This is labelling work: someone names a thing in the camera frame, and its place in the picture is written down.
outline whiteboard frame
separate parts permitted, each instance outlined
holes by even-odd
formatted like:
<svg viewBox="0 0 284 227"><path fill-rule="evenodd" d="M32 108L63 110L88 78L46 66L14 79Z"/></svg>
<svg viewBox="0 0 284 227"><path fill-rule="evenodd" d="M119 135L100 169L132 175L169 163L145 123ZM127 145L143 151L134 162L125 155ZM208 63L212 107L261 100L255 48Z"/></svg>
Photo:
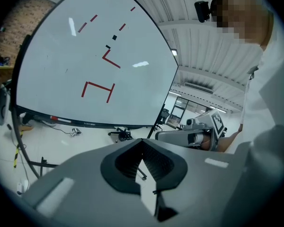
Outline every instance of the whiteboard frame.
<svg viewBox="0 0 284 227"><path fill-rule="evenodd" d="M66 120L66 121L71 121L71 123L69 122L65 122L65 121L60 121L60 120L52 120L51 119L51 115L45 114L45 113L40 113L40 112L36 112L24 107L21 107L19 105L17 105L16 100L17 100L17 86L18 86L18 78L19 78L19 73L20 73L20 69L21 69L21 65L22 65L22 61L24 58L24 55L27 51L27 48L30 45L30 42L33 40L35 33L38 31L39 27L43 24L43 22L47 19L47 17L63 2L64 0L60 0L59 2L57 2L55 4L55 6L53 8L50 9L50 11L48 11L48 13L41 19L40 23L37 25L37 27L34 29L34 31L32 32L32 35L27 35L26 38L24 39L20 51L18 53L16 62L15 62L15 66L14 66L14 70L13 70L13 75L12 75L12 89L11 89L11 107L14 107L17 111L17 115L20 115L21 113L29 113L32 115L36 115L36 117L38 119L42 119L42 120L46 120L49 122L54 122L54 123L58 123L58 124L66 124L66 125L71 125L71 126L79 126L79 127L89 127L89 128L106 128L106 129L113 129L116 126L121 126L121 127L149 127L149 126L154 126L157 122L157 119L154 121L154 124L152 125L124 125L124 124L108 124L108 123L98 123L98 122L85 122L85 121L77 121L77 120L70 120L70 119L66 119L66 118L61 118L62 120ZM145 8L137 1L134 0L142 9L143 11L148 15L148 17L152 20L152 22L154 23L154 25L157 27L158 31L161 33L162 37L164 38L167 46L169 47L170 51L171 51L171 47L169 46L165 36L163 35L162 31L159 29L158 25L156 24L156 22L153 20L153 18L150 16L150 14L145 10ZM176 62L177 65L177 70L179 68L179 65L177 63L176 58L174 57L174 60ZM175 72L174 78L172 80L172 82L175 79L175 76L177 74L177 70Z"/></svg>

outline red line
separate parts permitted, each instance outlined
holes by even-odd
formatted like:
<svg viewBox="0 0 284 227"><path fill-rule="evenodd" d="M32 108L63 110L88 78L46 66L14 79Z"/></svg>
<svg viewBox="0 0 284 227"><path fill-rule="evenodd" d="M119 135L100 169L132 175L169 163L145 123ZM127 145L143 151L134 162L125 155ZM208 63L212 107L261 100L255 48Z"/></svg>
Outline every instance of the red line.
<svg viewBox="0 0 284 227"><path fill-rule="evenodd" d="M107 62L113 64L114 66L121 68L120 66L118 66L116 63L113 63L112 61L110 61L109 59L106 58L106 56L108 55L108 53L110 52L110 49L105 53L105 55L102 57L102 59L106 60Z"/></svg>
<svg viewBox="0 0 284 227"><path fill-rule="evenodd" d="M107 104L108 104L108 102L109 102L110 96L111 96L112 93L113 93L114 87L115 87L115 84L113 84L112 89L110 90L110 93L109 93L109 95L108 95L108 99L107 99L107 101L106 101Z"/></svg>
<svg viewBox="0 0 284 227"><path fill-rule="evenodd" d="M125 25L126 25L126 24L123 24L122 27L121 27L119 30L121 31L121 30L124 28Z"/></svg>
<svg viewBox="0 0 284 227"><path fill-rule="evenodd" d="M85 27L86 24L87 24L87 23L84 23L84 24L82 25L82 27L79 29L78 33L81 32L81 30Z"/></svg>
<svg viewBox="0 0 284 227"><path fill-rule="evenodd" d="M106 90L106 91L110 91L110 90L111 90L111 89L108 89L108 88L106 88L106 87L100 86L100 85L98 85L98 84L92 83L92 82L90 82L90 81L89 81L89 84L90 84L90 85L93 85L93 86L95 86L95 87L99 87L99 88L101 88L101 89L104 89L104 90Z"/></svg>
<svg viewBox="0 0 284 227"><path fill-rule="evenodd" d="M97 17L97 14L90 20L91 22Z"/></svg>
<svg viewBox="0 0 284 227"><path fill-rule="evenodd" d="M85 90L86 90L86 87L87 87L87 84L88 84L89 82L86 82L85 83L85 86L84 86L84 89L83 89L83 92L82 92L82 95L81 95L81 97L84 97L84 94L85 94Z"/></svg>

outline ceiling beam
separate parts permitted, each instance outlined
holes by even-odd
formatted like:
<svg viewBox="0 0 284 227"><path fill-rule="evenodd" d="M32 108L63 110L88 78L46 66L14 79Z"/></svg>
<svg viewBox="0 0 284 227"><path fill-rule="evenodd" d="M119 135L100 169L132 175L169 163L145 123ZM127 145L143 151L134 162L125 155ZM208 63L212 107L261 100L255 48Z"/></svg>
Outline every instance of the ceiling beam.
<svg viewBox="0 0 284 227"><path fill-rule="evenodd" d="M205 70L199 70L196 68L191 68L191 67L184 67L184 66L179 66L178 71L182 72L188 72L196 75L201 75L210 79L214 79L220 82L223 82L227 84L228 86L234 87L242 92L245 92L245 86L242 86L239 83L236 83L235 81L230 80L229 78L225 78L223 76L219 76L217 74L213 74L211 72L205 71Z"/></svg>
<svg viewBox="0 0 284 227"><path fill-rule="evenodd" d="M215 29L216 26L214 22L207 21L205 23L200 23L199 20L176 20L168 21L157 24L161 30L163 29L173 29L173 28L196 28L200 27L202 29Z"/></svg>

